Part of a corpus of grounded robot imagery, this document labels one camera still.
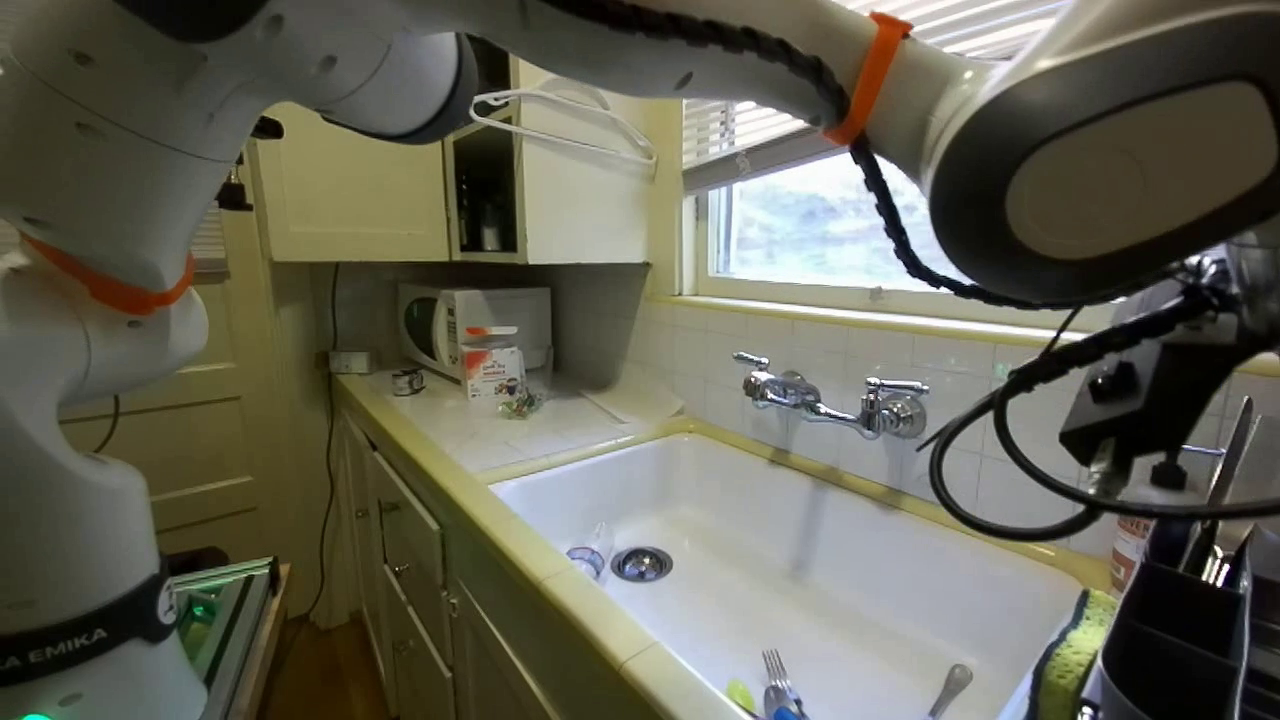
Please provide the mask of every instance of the faucet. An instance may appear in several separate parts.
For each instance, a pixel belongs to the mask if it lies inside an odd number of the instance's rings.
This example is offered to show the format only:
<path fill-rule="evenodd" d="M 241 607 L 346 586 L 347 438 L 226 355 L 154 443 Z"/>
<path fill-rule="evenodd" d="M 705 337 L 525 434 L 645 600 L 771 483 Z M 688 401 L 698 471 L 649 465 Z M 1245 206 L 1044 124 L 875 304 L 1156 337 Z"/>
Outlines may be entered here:
<path fill-rule="evenodd" d="M 855 403 L 855 410 L 839 410 L 823 403 L 823 392 L 809 385 L 802 371 L 771 371 L 767 355 L 735 350 L 731 361 L 751 367 L 746 377 L 746 394 L 751 403 L 778 403 L 778 408 L 804 410 L 811 420 L 849 422 L 869 438 L 875 434 L 920 438 L 928 427 L 928 408 L 925 408 L 928 385 L 920 379 L 869 377 L 869 392 Z"/>

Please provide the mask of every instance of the sink drain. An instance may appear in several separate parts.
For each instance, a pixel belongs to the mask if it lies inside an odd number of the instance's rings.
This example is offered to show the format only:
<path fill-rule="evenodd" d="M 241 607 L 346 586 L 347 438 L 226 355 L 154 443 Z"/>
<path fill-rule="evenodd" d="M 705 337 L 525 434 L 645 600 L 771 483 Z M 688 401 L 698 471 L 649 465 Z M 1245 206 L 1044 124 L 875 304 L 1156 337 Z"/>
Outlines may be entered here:
<path fill-rule="evenodd" d="M 656 583 L 673 571 L 673 556 L 661 548 L 623 548 L 614 556 L 614 577 L 627 583 Z"/>

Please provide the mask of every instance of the sink basin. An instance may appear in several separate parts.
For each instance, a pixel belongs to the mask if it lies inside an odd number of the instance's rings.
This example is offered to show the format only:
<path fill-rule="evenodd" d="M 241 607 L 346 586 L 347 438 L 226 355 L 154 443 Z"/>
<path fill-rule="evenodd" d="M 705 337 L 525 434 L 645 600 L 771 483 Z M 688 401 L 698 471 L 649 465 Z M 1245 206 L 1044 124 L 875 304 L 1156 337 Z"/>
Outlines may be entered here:
<path fill-rule="evenodd" d="M 593 577 L 568 550 L 602 550 L 602 586 L 705 685 L 764 689 L 761 653 L 782 647 L 811 720 L 928 714 L 954 663 L 967 663 L 972 685 L 949 720 L 1019 714 L 1026 679 L 1081 596 L 1056 568 L 705 434 L 631 443 L 498 493 L 566 564 Z M 668 550 L 668 577 L 616 577 L 627 548 Z"/>

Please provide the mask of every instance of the utensil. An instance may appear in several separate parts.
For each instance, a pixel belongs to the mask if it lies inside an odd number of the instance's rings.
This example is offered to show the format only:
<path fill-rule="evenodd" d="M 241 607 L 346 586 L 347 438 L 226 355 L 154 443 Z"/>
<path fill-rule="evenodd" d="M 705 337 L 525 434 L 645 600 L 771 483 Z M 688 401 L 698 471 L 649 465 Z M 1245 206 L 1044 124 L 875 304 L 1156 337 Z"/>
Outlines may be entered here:
<path fill-rule="evenodd" d="M 786 653 L 764 647 L 761 656 L 764 656 L 764 674 L 767 674 L 764 720 L 809 720 L 804 701 L 788 674 Z"/>
<path fill-rule="evenodd" d="M 972 685 L 967 663 L 954 663 L 945 674 L 945 689 L 937 689 L 937 701 L 928 702 L 928 720 L 945 714 L 945 707 Z"/>

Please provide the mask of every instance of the lower cabinet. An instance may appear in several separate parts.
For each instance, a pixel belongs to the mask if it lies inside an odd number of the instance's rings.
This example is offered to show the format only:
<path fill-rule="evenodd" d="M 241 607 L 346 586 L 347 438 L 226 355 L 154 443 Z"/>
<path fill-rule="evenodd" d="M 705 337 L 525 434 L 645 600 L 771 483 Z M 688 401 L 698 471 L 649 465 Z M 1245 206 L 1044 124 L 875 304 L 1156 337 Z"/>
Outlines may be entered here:
<path fill-rule="evenodd" d="M 453 671 L 436 656 L 432 636 L 413 615 L 398 577 L 384 577 L 387 629 L 391 629 L 391 707 L 399 720 L 455 720 Z"/>
<path fill-rule="evenodd" d="M 557 720 L 537 679 L 485 615 L 473 591 L 455 586 L 455 707 L 460 720 Z"/>
<path fill-rule="evenodd" d="M 361 434 L 346 474 L 361 615 L 399 720 L 651 720 L 616 666 L 542 600 L 413 465 Z"/>

